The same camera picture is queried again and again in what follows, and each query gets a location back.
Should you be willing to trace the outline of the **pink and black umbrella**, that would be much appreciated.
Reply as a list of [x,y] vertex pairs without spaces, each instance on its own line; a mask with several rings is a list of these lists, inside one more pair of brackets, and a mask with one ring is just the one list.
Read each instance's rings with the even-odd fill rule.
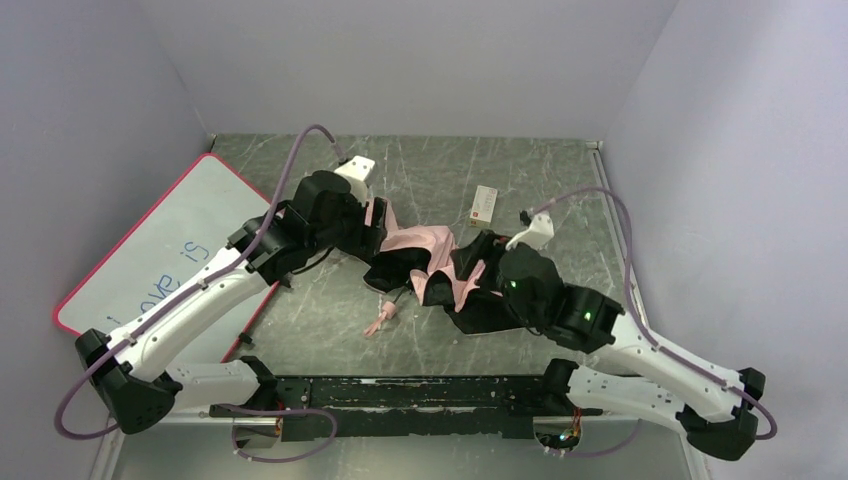
[[424,307],[440,307],[466,335],[526,329],[502,292],[472,287],[462,291],[454,282],[451,252],[460,246],[446,226],[401,228],[389,203],[388,235],[369,264],[363,281],[382,293],[405,289]]

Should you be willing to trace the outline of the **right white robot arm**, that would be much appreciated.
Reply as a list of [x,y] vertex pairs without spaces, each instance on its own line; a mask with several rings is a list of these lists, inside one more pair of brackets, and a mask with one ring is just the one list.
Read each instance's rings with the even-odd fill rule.
[[758,440],[765,376],[706,361],[654,333],[621,304],[561,279],[554,262],[534,248],[484,231],[453,251],[460,280],[497,293],[518,325],[569,350],[595,355],[629,371],[603,374],[553,359],[543,375],[549,412],[606,410],[632,415],[682,434],[700,452],[736,461]]

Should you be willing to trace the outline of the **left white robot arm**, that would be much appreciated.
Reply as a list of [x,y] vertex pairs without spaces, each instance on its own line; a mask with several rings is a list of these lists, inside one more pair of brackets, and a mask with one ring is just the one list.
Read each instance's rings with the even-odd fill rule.
[[153,309],[75,342],[86,376],[125,434],[142,432],[172,411],[236,405],[267,412],[280,406],[276,377],[255,357],[179,365],[175,359],[222,316],[266,288],[287,283],[319,252],[367,260],[383,230],[368,222],[372,162],[356,157],[302,179],[290,200],[248,220],[190,280]]

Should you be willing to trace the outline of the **small white cardboard box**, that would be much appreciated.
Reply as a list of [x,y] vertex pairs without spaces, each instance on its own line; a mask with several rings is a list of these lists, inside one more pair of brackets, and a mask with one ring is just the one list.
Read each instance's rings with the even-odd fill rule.
[[478,185],[468,216],[468,224],[472,227],[488,228],[494,216],[497,198],[497,189]]

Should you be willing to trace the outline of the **red framed whiteboard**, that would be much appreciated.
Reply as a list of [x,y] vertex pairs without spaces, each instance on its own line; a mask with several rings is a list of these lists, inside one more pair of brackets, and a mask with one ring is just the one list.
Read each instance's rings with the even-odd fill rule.
[[53,312],[78,336],[139,319],[205,267],[268,199],[214,154],[199,157]]

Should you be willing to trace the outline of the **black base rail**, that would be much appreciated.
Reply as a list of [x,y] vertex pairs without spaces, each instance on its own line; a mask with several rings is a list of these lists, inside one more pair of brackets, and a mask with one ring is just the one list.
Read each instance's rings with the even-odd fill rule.
[[288,411],[284,441],[340,437],[498,434],[532,439],[535,422],[563,417],[574,406],[540,375],[280,376],[251,409]]

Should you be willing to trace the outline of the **aluminium frame rail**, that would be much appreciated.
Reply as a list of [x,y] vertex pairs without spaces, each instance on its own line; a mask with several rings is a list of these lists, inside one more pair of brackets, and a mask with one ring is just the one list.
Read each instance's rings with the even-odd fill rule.
[[177,417],[139,435],[108,441],[94,479],[702,479],[680,437],[627,417],[582,421],[572,454],[545,451],[535,439],[486,433],[468,412],[354,410],[337,412],[339,431],[327,448],[312,441],[259,440],[255,456],[234,453],[221,420]]

